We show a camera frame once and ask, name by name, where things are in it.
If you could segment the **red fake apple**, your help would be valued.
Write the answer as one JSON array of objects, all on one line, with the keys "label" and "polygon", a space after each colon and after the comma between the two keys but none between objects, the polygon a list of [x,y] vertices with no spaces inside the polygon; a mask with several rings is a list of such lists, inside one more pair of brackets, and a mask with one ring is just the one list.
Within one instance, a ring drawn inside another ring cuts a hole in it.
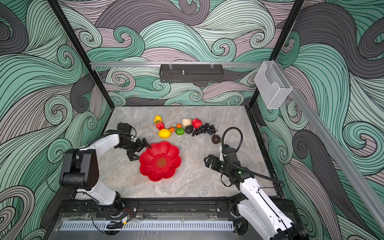
[{"label": "red fake apple", "polygon": [[192,125],[193,125],[193,127],[195,128],[195,129],[198,129],[200,126],[202,126],[203,125],[203,123],[202,123],[202,121],[201,120],[199,120],[199,119],[193,119],[193,121],[192,121]]}]

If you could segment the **beige fake garlic bulb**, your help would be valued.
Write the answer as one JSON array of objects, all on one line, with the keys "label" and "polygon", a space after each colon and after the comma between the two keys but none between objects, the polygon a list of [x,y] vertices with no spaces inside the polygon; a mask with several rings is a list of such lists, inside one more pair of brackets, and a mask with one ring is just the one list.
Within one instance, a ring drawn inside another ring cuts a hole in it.
[{"label": "beige fake garlic bulb", "polygon": [[192,119],[190,119],[190,118],[184,118],[184,119],[182,120],[182,125],[183,125],[184,127],[187,127],[187,126],[192,125]]}]

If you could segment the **yellow fake lemon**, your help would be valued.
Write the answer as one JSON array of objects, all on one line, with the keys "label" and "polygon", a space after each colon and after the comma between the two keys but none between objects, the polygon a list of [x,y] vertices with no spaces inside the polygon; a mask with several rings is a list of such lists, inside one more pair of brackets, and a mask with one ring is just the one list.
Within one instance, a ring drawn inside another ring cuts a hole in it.
[{"label": "yellow fake lemon", "polygon": [[158,136],[162,139],[168,139],[172,135],[172,132],[169,129],[162,129],[159,131]]}]

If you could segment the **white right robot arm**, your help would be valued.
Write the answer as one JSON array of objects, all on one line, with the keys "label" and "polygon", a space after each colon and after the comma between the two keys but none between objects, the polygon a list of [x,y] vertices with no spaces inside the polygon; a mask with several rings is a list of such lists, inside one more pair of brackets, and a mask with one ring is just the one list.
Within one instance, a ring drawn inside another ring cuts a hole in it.
[{"label": "white right robot arm", "polygon": [[229,179],[228,187],[235,186],[240,193],[231,199],[230,211],[234,218],[243,218],[264,240],[308,240],[309,234],[301,224],[294,223],[272,201],[256,177],[283,184],[242,167],[237,150],[222,146],[221,156],[208,155],[204,158],[207,168]]}]

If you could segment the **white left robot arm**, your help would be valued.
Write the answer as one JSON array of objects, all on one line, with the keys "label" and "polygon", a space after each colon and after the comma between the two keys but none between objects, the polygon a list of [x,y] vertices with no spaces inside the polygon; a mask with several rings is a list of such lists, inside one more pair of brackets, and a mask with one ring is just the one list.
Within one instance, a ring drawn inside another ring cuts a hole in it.
[{"label": "white left robot arm", "polygon": [[106,131],[85,147],[67,150],[63,156],[60,186],[89,196],[99,206],[122,212],[124,205],[120,194],[99,180],[98,157],[110,149],[123,149],[131,162],[137,161],[139,152],[152,147],[145,138],[132,135],[133,129],[128,123],[118,123],[115,130]]}]

